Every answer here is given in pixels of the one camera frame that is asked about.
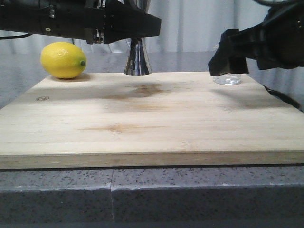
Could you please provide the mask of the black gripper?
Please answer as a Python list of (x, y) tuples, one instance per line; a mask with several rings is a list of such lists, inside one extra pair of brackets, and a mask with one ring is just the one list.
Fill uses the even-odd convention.
[(247, 58), (260, 70), (304, 66), (304, 2), (302, 0), (257, 0), (268, 6), (262, 30), (267, 54), (263, 59), (260, 29), (228, 29), (221, 34), (218, 49), (208, 63), (211, 76), (248, 73)]
[[(43, 35), (85, 40), (87, 44), (155, 37), (161, 30), (162, 20), (148, 13), (149, 0), (40, 0), (38, 5)], [(92, 27), (103, 18), (104, 32)]]

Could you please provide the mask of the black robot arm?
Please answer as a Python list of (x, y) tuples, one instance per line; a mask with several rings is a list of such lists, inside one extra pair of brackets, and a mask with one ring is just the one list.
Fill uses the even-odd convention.
[(155, 37), (161, 19), (133, 1), (2, 0), (0, 29), (110, 44), (127, 38)]

